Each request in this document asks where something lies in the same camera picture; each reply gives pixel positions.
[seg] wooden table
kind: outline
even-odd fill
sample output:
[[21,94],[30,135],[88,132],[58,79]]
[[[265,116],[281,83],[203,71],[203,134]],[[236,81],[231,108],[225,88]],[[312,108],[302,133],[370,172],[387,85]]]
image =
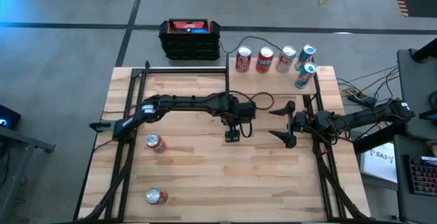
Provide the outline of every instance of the wooden table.
[[[230,89],[247,94],[270,92],[275,99],[272,109],[280,109],[288,100],[294,100],[296,110],[301,111],[304,109],[301,95],[315,93],[313,83],[307,89],[290,85],[297,75],[293,69],[287,74],[274,71],[267,75],[239,74],[233,71],[232,61]],[[131,68],[114,69],[104,111],[124,109],[130,71]],[[333,67],[319,66],[318,76],[324,108],[343,114]],[[224,91],[224,78],[222,74],[150,74],[144,97],[206,96]],[[267,106],[269,100],[266,96],[255,99],[260,107]],[[116,120],[122,114],[104,112],[102,118]],[[286,131],[286,124],[286,117],[257,111],[254,135],[241,138],[239,143],[225,143],[227,127],[219,117],[202,112],[170,112],[159,122],[142,125],[137,136],[125,221],[325,221],[311,135],[297,134],[297,146],[285,149],[282,141],[268,133],[268,130]],[[146,136],[153,132],[160,134],[168,146],[162,154],[145,145]],[[96,146],[111,139],[111,135],[111,132],[100,133]],[[107,191],[116,147],[116,142],[110,143],[94,153],[79,217],[89,214]],[[369,215],[352,144],[339,141],[333,148],[341,186],[361,212]],[[147,204],[145,192],[152,186],[168,192],[165,205]],[[121,187],[115,195],[114,208],[118,208],[120,192]],[[332,189],[330,196],[337,213]]]

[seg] can lid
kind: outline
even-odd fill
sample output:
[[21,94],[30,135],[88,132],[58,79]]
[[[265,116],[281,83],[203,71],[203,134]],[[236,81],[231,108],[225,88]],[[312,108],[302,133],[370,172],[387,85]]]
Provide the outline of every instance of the can lid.
[[306,44],[303,46],[303,51],[308,55],[312,55],[315,53],[315,47],[313,45]]
[[160,198],[161,198],[161,193],[160,193],[159,189],[157,189],[156,187],[152,187],[145,194],[145,200],[149,204],[156,204],[156,203],[158,203]]
[[148,146],[155,146],[159,142],[159,137],[156,134],[148,135],[147,138],[145,138],[145,144]]
[[303,68],[310,74],[317,72],[317,66],[313,63],[306,63]]
[[268,46],[261,48],[261,50],[259,50],[259,51],[260,51],[261,55],[263,55],[264,57],[272,57],[274,55],[273,49],[271,49]]
[[284,48],[282,48],[282,51],[285,55],[290,57],[293,57],[296,54],[296,49],[293,46],[284,46]]
[[248,46],[240,46],[240,48],[238,49],[238,53],[241,56],[247,57],[252,53],[252,50]]

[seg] black stand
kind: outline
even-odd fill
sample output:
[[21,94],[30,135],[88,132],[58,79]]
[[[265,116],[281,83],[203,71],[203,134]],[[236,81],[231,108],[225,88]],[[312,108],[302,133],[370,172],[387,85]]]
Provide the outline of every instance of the black stand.
[[0,126],[0,141],[4,141],[9,147],[7,167],[10,170],[5,184],[0,188],[0,223],[6,223],[33,151],[36,148],[41,148],[46,153],[52,153],[55,150],[55,145],[32,139],[2,126]]

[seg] keyboard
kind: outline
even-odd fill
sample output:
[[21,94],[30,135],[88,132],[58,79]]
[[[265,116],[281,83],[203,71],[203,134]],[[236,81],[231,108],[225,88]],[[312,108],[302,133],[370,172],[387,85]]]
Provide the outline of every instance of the keyboard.
[[437,166],[422,160],[421,156],[406,155],[412,194],[437,196]]

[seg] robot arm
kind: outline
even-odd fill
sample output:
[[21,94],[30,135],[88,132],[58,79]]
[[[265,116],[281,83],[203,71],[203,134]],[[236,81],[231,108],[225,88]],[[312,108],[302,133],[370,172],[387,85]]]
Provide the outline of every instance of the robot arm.
[[210,94],[206,97],[155,95],[146,98],[135,114],[114,125],[113,139],[120,140],[129,136],[142,123],[154,123],[161,120],[170,111],[205,111],[213,117],[219,116],[222,123],[229,126],[226,142],[240,140],[240,131],[236,126],[249,123],[255,119],[255,103],[240,102],[235,96],[227,93]]
[[383,121],[406,123],[414,117],[414,112],[410,110],[407,103],[399,99],[389,100],[387,103],[379,104],[373,109],[349,115],[335,115],[328,111],[319,111],[315,115],[296,112],[293,116],[294,106],[294,102],[289,101],[283,109],[270,112],[274,115],[289,115],[288,132],[269,131],[280,138],[287,148],[293,148],[296,145],[294,131],[317,132],[325,141],[332,141],[336,135],[345,130]]

